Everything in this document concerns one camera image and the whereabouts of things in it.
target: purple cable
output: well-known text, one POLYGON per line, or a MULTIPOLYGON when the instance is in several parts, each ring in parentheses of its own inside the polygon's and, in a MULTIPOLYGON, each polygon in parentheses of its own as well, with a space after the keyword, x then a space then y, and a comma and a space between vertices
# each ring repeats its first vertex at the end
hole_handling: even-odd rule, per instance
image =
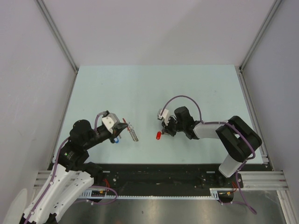
POLYGON ((201 111, 200 111, 200 108, 199 108, 198 104, 196 103, 196 101, 195 101, 194 99, 192 99, 192 98, 189 97, 189 96, 185 96, 185 95, 178 95, 178 96, 175 96, 175 97, 171 98, 170 100, 168 100, 168 102, 167 102, 167 103, 165 104, 165 106, 163 107, 163 109, 162 109, 160 115, 163 114, 163 111, 165 110, 165 108, 167 107, 167 105, 168 105, 171 101, 173 101, 174 99, 179 98, 179 97, 187 98, 187 99, 191 100, 191 101, 196 105, 196 107, 197 107, 197 109, 198 109, 198 112, 199 112, 199 121, 202 122, 201 111))
MULTIPOLYGON (((117 195, 117 192, 114 190, 114 189, 112 189, 112 188, 108 188, 108 187, 103 187, 103 186, 91 186, 92 188, 93 187, 97 187, 97 188, 104 188, 104 189, 106 189, 106 190, 110 190, 110 191, 112 191, 114 194, 115 194, 115 198, 114 199, 112 199, 111 201, 109 201, 109 202, 103 202, 103 203, 101 203, 101 202, 92 202, 92 201, 90 201, 90 202, 92 202, 92 203, 94 203, 94 204, 111 204, 111 203, 113 203, 116 199, 117 199, 117 197, 118 197, 118 195, 117 195)), ((76 202, 74 202, 73 204, 77 204, 77 203, 81 203, 81 202, 87 202, 86 200, 80 200, 80 201, 76 201, 76 202)))
MULTIPOLYGON (((59 153, 60 153, 60 150, 62 149, 62 146, 67 142, 69 138, 66 138, 60 145, 58 151, 57 151, 57 156, 56 156, 56 159, 55 159, 55 163, 54 163, 54 170, 53 170, 53 174, 52 174, 52 177, 50 179, 50 182, 52 182, 55 178, 55 174, 56 174, 56 170, 57 170, 57 165, 58 165, 58 156, 59 156, 59 153)), ((46 187, 46 189, 43 191, 43 193, 41 194, 41 196, 39 197, 39 199, 36 201, 35 205, 33 206, 32 210, 29 212, 24 224, 27 224, 27 222, 29 221, 30 217, 31 217, 31 212, 35 211, 35 209, 37 208, 38 204, 41 202, 41 200, 43 199, 43 197, 45 196, 45 194, 47 193, 47 191, 49 190, 50 188, 50 182, 48 184, 48 186, 46 187)))
POLYGON ((256 153, 255 153, 255 151, 254 151, 254 149, 252 148, 252 146, 250 145, 250 143, 246 140, 246 138, 233 126, 233 125, 231 125, 230 123, 227 123, 227 122, 223 122, 223 121, 220 121, 220 122, 217 122, 217 121, 212 121, 212 122, 204 122, 203 120, 202 120, 202 116, 201 116, 201 111, 200 111, 200 108, 199 108, 199 106, 198 106, 198 104, 196 103, 196 101, 194 100, 194 99, 192 99, 191 97, 188 97, 188 96, 185 96, 185 95, 178 95, 178 96, 175 96, 175 97, 173 97, 173 98, 171 98, 166 104, 165 104, 165 106, 163 107, 163 109, 162 109, 162 111, 161 111, 161 113, 160 113, 160 115, 162 115, 163 114, 163 111, 165 110, 165 108, 166 108, 166 106, 172 101, 172 100, 174 100, 175 98, 179 98, 179 97, 184 97, 184 98, 188 98, 188 99, 190 99, 196 106, 197 106, 197 109, 198 109, 198 111, 199 111, 199 121, 202 123, 202 124, 204 124, 204 125, 211 125, 211 124, 223 124, 223 125, 227 125, 228 127, 230 127, 231 129, 233 129, 241 138, 242 138, 242 140, 246 143, 246 145, 249 147, 249 149, 251 150, 251 152, 252 152, 252 156, 250 157, 250 158, 247 158, 247 160, 245 160, 242 164, 241 164, 241 166, 237 169, 237 171, 235 172, 235 176, 236 176, 236 183, 237 183, 237 186, 238 186, 238 189, 239 189, 239 191, 240 191, 240 194, 241 194, 241 197, 243 198, 243 200, 244 200, 244 202, 232 202, 232 203, 223 203, 220 199, 219 199, 219 202, 221 202, 221 204, 243 204, 243 205, 246 205, 248 208, 249 208, 249 210, 253 213, 253 214, 257 214, 257 211, 254 209, 254 208, 252 208, 249 204, 248 204, 248 202, 247 202, 247 200, 245 199, 245 196, 244 196, 244 194, 243 194, 243 192, 242 192, 242 190, 241 190, 241 187, 240 187, 240 184, 239 184, 239 182, 238 182, 238 171, 239 170, 241 170, 242 168, 243 168, 243 166, 246 164, 246 162, 248 161, 248 160, 252 160, 252 159, 254 159, 255 157, 256 157, 256 153))
POLYGON ((94 131, 97 131, 99 117, 104 115, 105 113, 106 113, 106 111, 103 111, 96 116, 95 121, 94 121, 94 131))

